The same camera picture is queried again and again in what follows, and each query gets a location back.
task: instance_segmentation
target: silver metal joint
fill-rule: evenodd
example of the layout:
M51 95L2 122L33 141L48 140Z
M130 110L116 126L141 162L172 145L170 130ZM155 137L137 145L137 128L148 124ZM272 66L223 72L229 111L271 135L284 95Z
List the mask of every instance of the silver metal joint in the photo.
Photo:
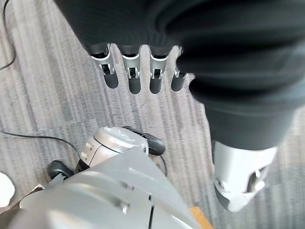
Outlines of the silver metal joint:
M96 58L94 56L91 56L104 76L109 74L112 75L115 72L112 53L110 50L110 44L107 44L107 48L108 48L108 54L106 57Z
M162 79L168 55L165 58L155 58L150 51L151 78Z
M92 167L133 147L148 155L148 142L144 137L121 127L100 127L87 139L80 158Z
M138 79L140 77L140 52L134 57L122 55L122 59L128 79Z

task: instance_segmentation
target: striped carpet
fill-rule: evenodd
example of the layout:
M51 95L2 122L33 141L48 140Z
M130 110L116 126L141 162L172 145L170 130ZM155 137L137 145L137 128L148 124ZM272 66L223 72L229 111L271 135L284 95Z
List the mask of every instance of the striped carpet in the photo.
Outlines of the striped carpet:
M132 95L117 48L112 47L119 87L109 89L52 0L11 0L7 13L18 58L0 72L1 129L62 137L81 149L98 126L130 125L166 142L169 180L214 228L304 228L305 112L299 112L281 145L266 189L232 214L214 194L209 128L203 105L188 91L191 77L180 92L170 89L177 49L170 54L162 92L153 95L148 49L142 48L142 91ZM2 23L1 66L10 60ZM14 201L48 180L46 166L54 159L71 167L77 163L64 143L0 136L0 171L16 186Z

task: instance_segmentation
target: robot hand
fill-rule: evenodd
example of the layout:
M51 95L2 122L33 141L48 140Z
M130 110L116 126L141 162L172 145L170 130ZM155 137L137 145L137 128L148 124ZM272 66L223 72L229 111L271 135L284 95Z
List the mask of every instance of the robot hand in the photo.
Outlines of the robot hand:
M216 195L230 211L248 203L305 102L305 2L55 1L88 54L109 57L98 62L109 69L103 72L109 87L117 86L116 75L106 77L114 72L109 43L121 51L133 94L141 89L141 45L150 47L154 94L170 49L183 49L172 89L181 89L185 73L195 75L189 88L205 105L215 142Z

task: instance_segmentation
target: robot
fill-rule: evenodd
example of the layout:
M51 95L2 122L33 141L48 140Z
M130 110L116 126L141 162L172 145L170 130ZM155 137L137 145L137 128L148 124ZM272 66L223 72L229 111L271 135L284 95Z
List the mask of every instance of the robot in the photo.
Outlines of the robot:
M141 46L149 46L150 91L153 94L162 89L171 48L180 47L171 86L179 91L187 73L194 73L195 79L189 89L194 98L204 104L209 121L216 196L231 212L247 205L264 187L268 169L295 110L305 102L305 2L55 2L112 89L118 86L119 79L111 44L116 44L121 51L133 94L141 90ZM109 140L108 135L115 144L105 142ZM139 220L139 228L198 228L172 187L148 162L145 154L149 144L145 137L139 136L141 134L124 128L99 129L80 154L79 167L89 168L45 192L47 200L42 192L36 198L28 196L24 199L24 208L34 209L33 203L39 203L37 209L47 212L52 206L51 209L55 209L55 215L50 216L52 219L59 217L59 212L66 212L62 223L68 223L68 218L74 219L78 227L83 225L82 228L95 228L97 222L104 223L105 228L119 228L107 226L108 222L113 225L122 222L124 227L129 227L128 223L133 219ZM140 160L143 160L140 164L145 163L144 167L138 164ZM105 191L98 180L114 188ZM114 194L120 189L129 190L125 195L131 193L130 190L133 193L129 199L114 198L111 192ZM109 210L106 215L96 217L96 210L90 210L86 200L101 211L106 205L97 206L97 203L106 201L113 208L116 206L121 215ZM145 217L136 214L126 217L129 210L132 212L133 201L136 206L141 205L139 211L143 209L141 214L146 214Z

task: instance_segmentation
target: black cable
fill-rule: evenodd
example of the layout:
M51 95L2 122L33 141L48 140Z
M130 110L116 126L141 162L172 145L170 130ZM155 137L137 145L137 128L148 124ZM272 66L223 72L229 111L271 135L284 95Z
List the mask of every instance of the black cable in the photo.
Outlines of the black cable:
M16 137L28 137L28 138L47 138L47 139L54 139L54 140L57 140L57 141L62 141L64 143L67 143L68 145L70 145L76 152L77 151L77 148L70 142L64 140L64 139L61 139L59 137L52 137L52 136L39 136L39 135L18 135L18 134L12 134L12 133L9 133L9 132L6 132L4 130L0 130L0 133L3 133L5 135L11 135L11 136L16 136Z
M7 23L6 23L6 17L5 17L6 7L7 7L8 3L9 3L9 1L10 0L6 0L5 3L4 3L4 6L3 6L3 23L4 23L4 30L5 30L6 37L7 37L8 41L9 41L9 44L10 44L10 49L11 49L13 58L12 58L11 62L9 62L8 64L4 65L3 67L0 67L0 71L10 67L15 62L15 60L17 58L17 53L16 53L16 48L15 48L14 40L10 36L9 29L8 29L8 26L7 26Z
M162 155L160 155L160 158L162 159L162 161L163 161L163 164L164 164L164 168L165 168L165 176L167 177L167 165L166 165L166 162L165 162L165 160L164 160L164 158L163 158L163 156Z

